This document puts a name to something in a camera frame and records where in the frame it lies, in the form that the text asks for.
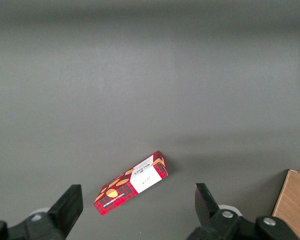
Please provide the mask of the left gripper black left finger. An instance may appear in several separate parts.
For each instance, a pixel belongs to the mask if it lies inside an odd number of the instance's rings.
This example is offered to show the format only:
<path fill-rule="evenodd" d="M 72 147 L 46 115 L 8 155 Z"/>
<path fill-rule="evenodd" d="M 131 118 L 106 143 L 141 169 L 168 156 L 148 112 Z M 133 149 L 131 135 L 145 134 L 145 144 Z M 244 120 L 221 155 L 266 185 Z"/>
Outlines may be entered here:
<path fill-rule="evenodd" d="M 82 186 L 73 184 L 47 211 L 36 211 L 11 227 L 0 220 L 0 240 L 65 240 L 82 211 Z"/>

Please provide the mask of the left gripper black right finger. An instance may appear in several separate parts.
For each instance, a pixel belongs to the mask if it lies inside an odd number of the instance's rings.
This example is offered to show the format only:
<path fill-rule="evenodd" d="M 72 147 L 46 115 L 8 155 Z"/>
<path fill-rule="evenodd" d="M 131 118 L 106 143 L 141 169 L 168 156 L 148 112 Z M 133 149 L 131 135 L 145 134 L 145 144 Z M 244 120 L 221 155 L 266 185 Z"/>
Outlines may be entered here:
<path fill-rule="evenodd" d="M 197 183 L 195 210 L 200 226 L 189 240 L 298 240 L 299 237 L 282 219 L 263 215 L 254 222 L 235 211 L 221 209 L 205 183 Z"/>

